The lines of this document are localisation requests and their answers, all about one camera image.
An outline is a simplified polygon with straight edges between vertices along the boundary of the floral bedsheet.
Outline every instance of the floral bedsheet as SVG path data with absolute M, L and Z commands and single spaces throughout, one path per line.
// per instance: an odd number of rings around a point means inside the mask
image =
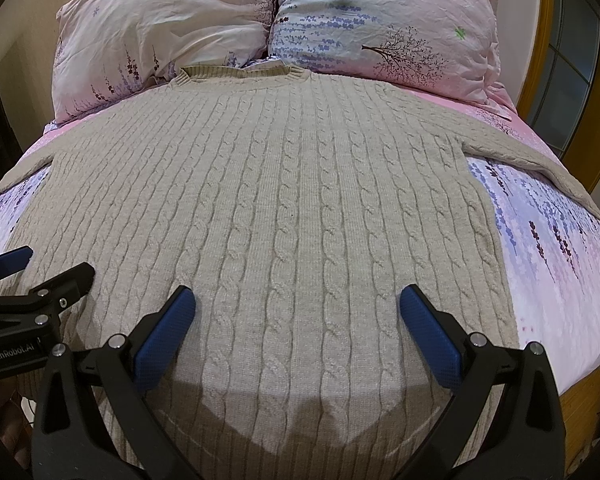
M 508 121 L 471 105 L 412 92 L 487 122 L 557 161 L 517 115 Z M 78 122 L 49 131 L 24 156 Z M 600 222 L 538 173 L 484 158 L 467 157 L 467 162 L 493 202 L 520 346 L 542 342 L 562 393 L 600 364 Z M 43 168 L 0 196 L 0 253 L 47 173 Z

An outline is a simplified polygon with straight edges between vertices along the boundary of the floral pillowcase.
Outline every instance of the floral pillowcase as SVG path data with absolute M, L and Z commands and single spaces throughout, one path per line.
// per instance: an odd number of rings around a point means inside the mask
M 192 64 L 242 66 L 267 46 L 274 0 L 72 0 L 58 11 L 52 97 L 62 124 Z
M 384 80 L 471 102 L 500 74 L 497 0 L 280 0 L 269 53 L 316 72 Z

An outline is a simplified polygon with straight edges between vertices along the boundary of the sweater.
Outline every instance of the sweater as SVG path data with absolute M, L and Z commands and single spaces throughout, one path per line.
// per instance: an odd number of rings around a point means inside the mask
M 494 209 L 465 155 L 541 171 L 600 218 L 558 164 L 391 84 L 187 68 L 4 177 L 0 192 L 51 164 L 9 243 L 34 256 L 0 294 L 89 262 L 91 292 L 62 318 L 77 350 L 187 285 L 196 319 L 147 402 L 204 478 L 391 478 L 449 399 L 398 314 L 402 288 L 518 346 Z M 19 379 L 27 397 L 38 377 Z

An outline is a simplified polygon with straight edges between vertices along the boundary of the tree print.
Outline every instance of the tree print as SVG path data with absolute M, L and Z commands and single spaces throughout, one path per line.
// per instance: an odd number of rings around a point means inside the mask
M 269 52 L 314 72 L 337 72 L 346 62 L 340 58 L 344 46 L 334 36 L 365 23 L 379 23 L 380 19 L 351 5 L 352 0 L 323 1 L 326 12 L 296 14 L 296 4 L 286 0 L 291 14 L 274 22 Z
M 376 65 L 376 74 L 408 86 L 432 86 L 442 77 L 443 57 L 433 52 L 427 40 L 418 38 L 413 27 L 388 27 L 388 37 L 379 46 L 362 45 L 382 57 Z

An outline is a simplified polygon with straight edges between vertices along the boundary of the bed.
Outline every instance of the bed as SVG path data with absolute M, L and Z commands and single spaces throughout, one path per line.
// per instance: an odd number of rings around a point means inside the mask
M 284 38 L 290 30 L 293 34 L 291 28 L 284 28 L 292 26 L 293 17 L 291 20 L 284 20 L 284 17 L 284 14 L 279 15 L 273 23 L 274 30 L 276 24 L 279 26 L 278 39 Z M 456 31 L 461 39 L 464 34 L 464 29 Z M 275 40 L 269 43 L 269 50 L 276 50 Z M 278 48 L 277 51 L 283 60 L 297 55 L 293 49 Z M 235 57 L 236 50 L 228 52 Z M 243 56 L 246 59 L 253 53 Z M 246 65 L 244 60 L 237 61 L 224 52 L 221 57 L 224 58 L 221 64 Z M 282 63 L 280 57 L 263 63 L 277 66 Z M 163 82 L 160 77 L 153 81 L 157 85 Z M 143 86 L 128 90 L 125 98 L 134 99 L 142 93 Z M 493 86 L 490 102 L 484 104 L 468 104 L 433 94 L 426 91 L 426 86 L 417 89 L 403 85 L 401 91 L 486 123 L 504 136 L 516 139 L 560 164 L 544 142 L 518 117 L 503 86 Z M 93 94 L 96 101 L 101 100 L 97 90 Z M 56 109 L 57 118 L 64 122 L 58 121 L 60 126 L 50 124 L 22 160 L 76 126 L 85 126 L 106 110 L 111 112 L 116 107 L 113 102 L 93 107 L 83 105 L 84 100 L 79 97 L 72 97 L 72 100 L 77 105 L 65 115 L 62 115 L 64 110 Z M 467 157 L 467 165 L 493 205 L 520 347 L 532 340 L 542 342 L 562 394 L 600 365 L 600 221 L 558 191 L 540 173 L 474 156 Z M 20 216 L 45 183 L 49 172 L 50 167 L 44 167 L 0 193 L 0 252 L 7 248 Z

